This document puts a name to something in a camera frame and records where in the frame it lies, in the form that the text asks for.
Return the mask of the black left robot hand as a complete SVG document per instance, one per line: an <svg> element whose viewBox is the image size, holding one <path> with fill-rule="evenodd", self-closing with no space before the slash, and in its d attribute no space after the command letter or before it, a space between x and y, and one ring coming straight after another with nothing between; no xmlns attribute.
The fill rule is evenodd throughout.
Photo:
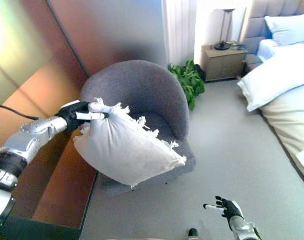
<svg viewBox="0 0 304 240"><path fill-rule="evenodd" d="M91 120L103 120L109 117L107 112L92 112L89 110L89 102L75 100L61 106L55 116L66 122L65 130L73 132L80 125Z"/></svg>

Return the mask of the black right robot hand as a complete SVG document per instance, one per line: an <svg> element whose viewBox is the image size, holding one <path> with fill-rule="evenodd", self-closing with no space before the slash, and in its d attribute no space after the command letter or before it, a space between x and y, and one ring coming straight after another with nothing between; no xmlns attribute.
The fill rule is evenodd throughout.
<svg viewBox="0 0 304 240"><path fill-rule="evenodd" d="M227 219L228 223L233 217L240 217L241 219L244 219L242 211L237 202L228 200L218 195L215 196L215 199L216 205L204 203L203 208L205 210L211 210L220 214L223 218Z"/></svg>

